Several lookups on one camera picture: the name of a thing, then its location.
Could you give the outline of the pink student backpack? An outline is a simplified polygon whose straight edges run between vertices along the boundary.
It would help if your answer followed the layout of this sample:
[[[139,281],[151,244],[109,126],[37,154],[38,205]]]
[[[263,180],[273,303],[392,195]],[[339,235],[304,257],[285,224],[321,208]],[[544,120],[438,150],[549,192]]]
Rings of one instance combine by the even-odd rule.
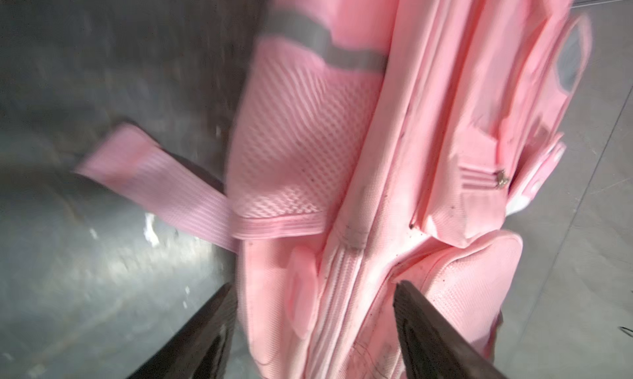
[[[573,2],[270,0],[223,191],[133,125],[77,172],[237,254],[262,378],[405,377],[403,281],[489,358],[504,221],[556,169],[591,51]]]

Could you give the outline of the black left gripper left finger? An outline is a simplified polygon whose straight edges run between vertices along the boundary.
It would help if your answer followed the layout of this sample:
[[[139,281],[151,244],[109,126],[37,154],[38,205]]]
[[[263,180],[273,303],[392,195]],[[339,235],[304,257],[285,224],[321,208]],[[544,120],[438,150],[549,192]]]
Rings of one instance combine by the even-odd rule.
[[[231,283],[217,293],[131,378],[222,378],[237,320]]]

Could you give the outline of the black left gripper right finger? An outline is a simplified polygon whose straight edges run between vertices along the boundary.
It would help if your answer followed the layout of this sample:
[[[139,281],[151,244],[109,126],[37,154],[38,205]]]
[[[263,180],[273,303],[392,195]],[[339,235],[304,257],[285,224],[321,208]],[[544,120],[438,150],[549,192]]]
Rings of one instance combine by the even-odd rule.
[[[397,284],[393,308],[408,379],[504,377],[411,282]]]

